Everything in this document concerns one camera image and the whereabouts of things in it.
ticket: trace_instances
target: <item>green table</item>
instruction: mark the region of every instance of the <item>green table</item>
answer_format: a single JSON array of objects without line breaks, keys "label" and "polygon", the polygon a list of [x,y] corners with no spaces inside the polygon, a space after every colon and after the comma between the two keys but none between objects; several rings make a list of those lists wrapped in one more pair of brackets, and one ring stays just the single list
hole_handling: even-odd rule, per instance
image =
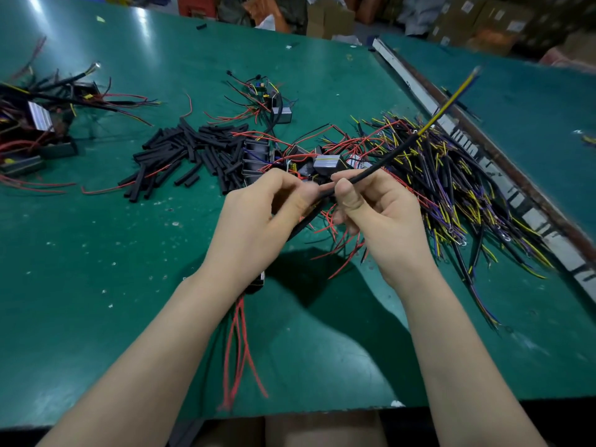
[{"label": "green table", "polygon": [[[351,129],[350,115],[418,112],[364,47],[216,23],[197,31],[191,19],[79,0],[0,0],[0,25],[12,39],[0,43],[0,75],[26,62],[46,34],[38,71],[77,73],[98,59],[99,84],[111,76],[115,92],[164,101],[139,112],[156,128],[188,111],[184,91],[194,126],[207,120],[203,110],[236,113],[223,97],[233,97],[223,83],[227,69],[268,75],[299,99],[292,124],[276,128],[283,139],[324,122]],[[72,134],[84,152],[52,162],[43,179],[111,187],[133,172],[130,156],[154,131],[119,114],[81,110]],[[49,425],[197,269],[223,198],[204,172],[191,189],[167,185],[138,204],[76,187],[61,196],[0,189],[0,198],[0,427]],[[427,404],[395,293],[360,257],[327,281],[343,259],[309,259],[329,246],[324,234],[302,233],[268,270],[264,289],[247,298],[251,352],[269,398],[247,371],[233,415]],[[496,334],[452,265],[442,271],[519,399],[596,394],[594,310],[565,275],[539,281],[502,255],[480,270],[485,303],[510,327]],[[181,418],[229,415],[218,411],[228,326],[215,332]]]}]

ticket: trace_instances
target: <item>forearm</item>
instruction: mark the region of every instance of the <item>forearm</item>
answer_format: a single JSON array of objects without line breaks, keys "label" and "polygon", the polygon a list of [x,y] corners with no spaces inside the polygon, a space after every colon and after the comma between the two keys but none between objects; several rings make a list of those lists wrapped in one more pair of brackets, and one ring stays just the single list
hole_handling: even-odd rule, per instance
[{"label": "forearm", "polygon": [[235,295],[201,271],[59,423],[42,446],[163,447],[215,326]]},{"label": "forearm", "polygon": [[544,445],[436,267],[397,292],[441,445]]}]

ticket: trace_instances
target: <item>person's left hand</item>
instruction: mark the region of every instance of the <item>person's left hand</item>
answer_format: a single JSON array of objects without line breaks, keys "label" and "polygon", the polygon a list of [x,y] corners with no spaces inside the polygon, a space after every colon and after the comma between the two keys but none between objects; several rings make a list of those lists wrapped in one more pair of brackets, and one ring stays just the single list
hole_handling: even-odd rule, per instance
[{"label": "person's left hand", "polygon": [[281,169],[230,192],[201,272],[241,293],[277,258],[318,192],[316,183],[302,182]]}]

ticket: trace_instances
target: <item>red plastic stool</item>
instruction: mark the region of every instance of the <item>red plastic stool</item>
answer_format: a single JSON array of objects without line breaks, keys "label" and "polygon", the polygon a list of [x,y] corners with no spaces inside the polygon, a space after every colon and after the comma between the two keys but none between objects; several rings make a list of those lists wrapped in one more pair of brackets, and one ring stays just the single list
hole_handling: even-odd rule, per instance
[{"label": "red plastic stool", "polygon": [[184,17],[217,17],[213,0],[178,0],[178,12]]}]

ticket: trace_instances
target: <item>person's leg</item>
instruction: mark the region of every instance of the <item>person's leg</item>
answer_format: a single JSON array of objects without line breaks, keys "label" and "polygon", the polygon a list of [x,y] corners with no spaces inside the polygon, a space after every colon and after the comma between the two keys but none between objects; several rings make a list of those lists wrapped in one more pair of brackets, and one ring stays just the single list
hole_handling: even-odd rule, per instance
[{"label": "person's leg", "polygon": [[265,418],[267,447],[387,447],[377,411],[279,414]]},{"label": "person's leg", "polygon": [[262,447],[263,424],[262,417],[209,420],[192,447]]}]

